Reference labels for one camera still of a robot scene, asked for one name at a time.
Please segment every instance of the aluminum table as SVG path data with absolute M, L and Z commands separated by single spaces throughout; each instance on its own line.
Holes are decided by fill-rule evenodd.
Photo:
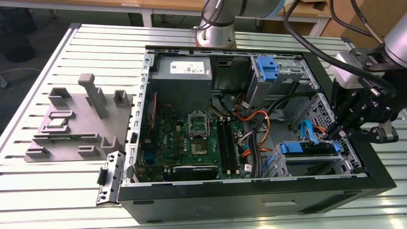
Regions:
M 353 45 L 342 39 L 310 38 L 336 56 Z M 292 36 L 237 33 L 238 48 L 306 51 Z M 146 45 L 194 46 L 194 32 L 181 29 L 73 25 L 0 137 L 0 228 L 133 227 L 121 206 L 95 207 L 98 170 L 105 161 L 26 163 L 25 154 L 49 109 L 49 93 L 66 87 L 85 93 L 81 73 L 94 73 L 106 94 L 138 94 Z M 362 198 L 325 214 L 199 221 L 151 228 L 397 228 L 407 225 L 407 122 L 396 120 L 401 140 L 374 145 L 398 188 Z

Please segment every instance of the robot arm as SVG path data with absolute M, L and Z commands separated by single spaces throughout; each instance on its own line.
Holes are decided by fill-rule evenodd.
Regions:
M 333 65 L 337 122 L 328 130 L 328 138 L 349 135 L 373 143 L 397 142 L 398 134 L 392 121 L 407 107 L 407 15 L 376 49 L 356 48 L 341 52 L 337 59 L 381 76 L 394 86 L 397 95 L 384 96 L 382 88 L 376 84 L 369 90 L 357 75 Z M 365 123 L 380 125 L 364 131 L 361 126 Z
M 282 10 L 285 0 L 209 0 L 203 20 L 197 26 L 197 42 L 202 47 L 231 48 L 235 46 L 234 19 L 237 16 L 273 17 Z M 292 28 L 290 14 L 297 7 L 296 0 L 285 17 L 285 26 L 296 39 L 325 61 L 332 64 L 336 76 L 332 105 L 336 122 L 328 129 L 329 140 L 354 138 L 373 143 L 398 141 L 392 125 L 400 112 L 407 107 L 407 15 L 390 32 L 385 41 L 376 33 L 354 0 L 353 7 L 369 30 L 356 28 L 334 20 L 357 32 L 364 32 L 380 42 L 376 49 L 353 49 L 341 52 L 337 59 L 325 54 Z M 380 123 L 370 131 L 362 130 L 365 123 Z
M 197 30 L 197 42 L 202 47 L 235 46 L 234 21 L 242 17 L 274 17 L 285 6 L 285 0 L 209 0 L 203 19 Z

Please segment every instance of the wooden table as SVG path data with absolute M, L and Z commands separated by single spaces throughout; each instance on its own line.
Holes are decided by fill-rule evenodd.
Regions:
M 206 0 L 145 0 L 143 8 L 146 14 L 151 13 L 151 14 L 175 14 L 175 15 L 201 16 L 205 8 L 205 3 Z M 325 9 L 321 11 L 314 9 L 314 4 L 301 2 L 292 14 L 290 21 L 314 23 L 316 25 L 310 32 L 310 36 L 320 37 L 330 21 L 330 18 L 332 18 L 332 12 L 329 5 L 326 5 Z M 145 16 L 143 20 L 145 19 L 146 19 L 145 23 L 149 24 L 151 21 L 151 20 L 147 21 L 149 16 Z M 282 21 L 282 19 L 283 19 L 283 11 L 278 14 L 277 17 L 266 20 Z
M 141 13 L 145 26 L 153 27 L 154 14 L 201 16 L 205 2 L 206 0 L 0 0 L 0 6 Z M 313 4 L 301 2 L 293 12 L 290 21 L 316 23 L 310 36 L 318 37 L 330 18 L 332 14 L 328 6 L 321 11 L 313 8 Z M 281 21 L 282 19 L 283 12 L 267 20 Z

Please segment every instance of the floor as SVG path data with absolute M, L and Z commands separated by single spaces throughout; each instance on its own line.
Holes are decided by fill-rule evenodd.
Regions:
M 3 74 L 2 72 L 18 68 L 33 68 L 42 70 L 73 22 L 86 24 L 143 26 L 141 14 L 61 10 L 59 15 L 59 18 L 54 19 L 47 9 L 34 9 L 33 18 L 37 22 L 38 30 L 27 37 L 33 47 L 37 50 L 37 55 L 30 61 L 23 63 L 13 63 L 9 62 L 5 56 L 0 54 L 0 75 L 10 83 L 6 89 L 0 88 L 0 134 L 7 127 L 7 124 L 41 73 L 37 70 L 17 70 Z M 154 16 L 155 27 L 189 29 L 198 25 L 199 22 L 201 17 L 195 16 Z M 258 32 L 254 20 L 238 19 L 235 22 L 235 29 L 237 31 Z

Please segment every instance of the green motherboard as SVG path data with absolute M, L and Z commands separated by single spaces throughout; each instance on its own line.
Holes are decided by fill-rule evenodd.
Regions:
M 145 150 L 143 157 L 146 165 L 139 167 L 138 179 L 141 182 L 162 182 L 166 181 L 166 173 L 177 166 L 217 166 L 217 179 L 235 179 L 246 178 L 243 168 L 238 161 L 238 151 L 234 150 L 235 160 L 238 164 L 238 171 L 225 171 L 222 169 L 222 147 L 218 136 L 218 122 L 217 119 L 193 120 L 173 119 L 162 120 L 159 124 L 159 138 L 155 148 L 155 153 Z M 242 133 L 243 127 L 241 122 L 230 122 L 231 124 L 231 138 L 237 140 L 238 133 Z M 207 136 L 191 137 L 190 129 L 193 131 L 209 130 Z

